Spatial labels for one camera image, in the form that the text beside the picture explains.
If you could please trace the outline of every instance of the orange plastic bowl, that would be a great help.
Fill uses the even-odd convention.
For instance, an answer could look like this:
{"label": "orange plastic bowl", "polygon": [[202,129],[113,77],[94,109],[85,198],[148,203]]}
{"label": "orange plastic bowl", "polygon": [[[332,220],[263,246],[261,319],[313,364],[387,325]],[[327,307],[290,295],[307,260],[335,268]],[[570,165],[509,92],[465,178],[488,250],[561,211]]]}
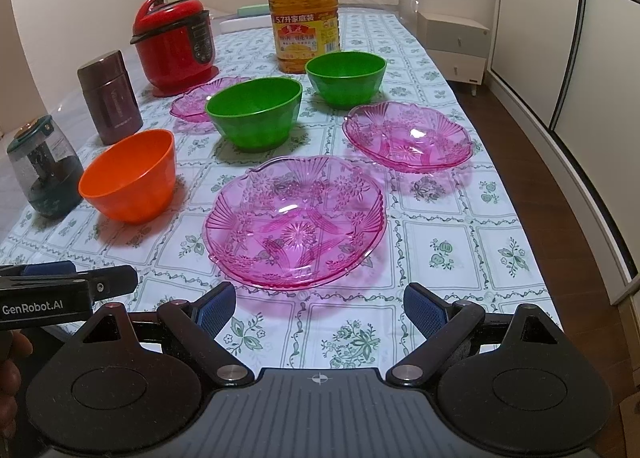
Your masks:
{"label": "orange plastic bowl", "polygon": [[103,215],[139,224],[166,209],[174,185],[174,135],[167,130],[147,130],[98,156],[84,171],[78,191]]}

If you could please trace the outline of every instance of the blue gripper pad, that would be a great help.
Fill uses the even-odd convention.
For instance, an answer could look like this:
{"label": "blue gripper pad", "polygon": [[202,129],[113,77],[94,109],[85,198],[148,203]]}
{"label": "blue gripper pad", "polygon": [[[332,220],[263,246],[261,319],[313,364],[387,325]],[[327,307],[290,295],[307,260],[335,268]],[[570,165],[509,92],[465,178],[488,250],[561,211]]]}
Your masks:
{"label": "blue gripper pad", "polygon": [[76,266],[69,260],[27,265],[22,271],[23,276],[55,276],[75,273]]}
{"label": "blue gripper pad", "polygon": [[447,324],[447,313],[424,294],[409,286],[404,289],[404,313],[425,339]]}
{"label": "blue gripper pad", "polygon": [[223,283],[202,296],[193,306],[195,324],[213,339],[236,310],[236,289],[229,282]]}

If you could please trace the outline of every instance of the human hand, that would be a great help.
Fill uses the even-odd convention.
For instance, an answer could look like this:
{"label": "human hand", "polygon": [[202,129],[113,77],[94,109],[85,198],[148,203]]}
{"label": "human hand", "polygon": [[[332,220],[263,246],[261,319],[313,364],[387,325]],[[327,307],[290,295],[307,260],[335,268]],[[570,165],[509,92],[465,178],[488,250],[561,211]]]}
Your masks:
{"label": "human hand", "polygon": [[14,339],[9,358],[0,363],[0,434],[5,438],[12,438],[15,434],[15,414],[18,411],[15,394],[20,389],[20,370],[14,359],[27,357],[33,352],[33,346],[24,334],[18,330],[12,333]]}

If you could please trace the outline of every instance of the glass jar with lid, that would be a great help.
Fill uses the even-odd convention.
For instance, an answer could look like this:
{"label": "glass jar with lid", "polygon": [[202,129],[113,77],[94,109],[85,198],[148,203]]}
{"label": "glass jar with lid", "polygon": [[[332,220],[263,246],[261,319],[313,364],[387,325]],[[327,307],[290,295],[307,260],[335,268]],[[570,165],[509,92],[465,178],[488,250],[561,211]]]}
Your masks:
{"label": "glass jar with lid", "polygon": [[45,218],[60,218],[82,201],[82,163],[51,115],[20,128],[6,152],[24,196]]}

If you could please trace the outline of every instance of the brown thermos food jar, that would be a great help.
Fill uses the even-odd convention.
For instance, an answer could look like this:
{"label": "brown thermos food jar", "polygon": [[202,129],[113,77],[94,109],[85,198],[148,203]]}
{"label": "brown thermos food jar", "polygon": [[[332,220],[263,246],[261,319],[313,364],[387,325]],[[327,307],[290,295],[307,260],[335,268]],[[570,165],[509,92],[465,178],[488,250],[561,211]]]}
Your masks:
{"label": "brown thermos food jar", "polygon": [[78,68],[84,100],[105,145],[115,144],[142,128],[122,53],[113,50]]}

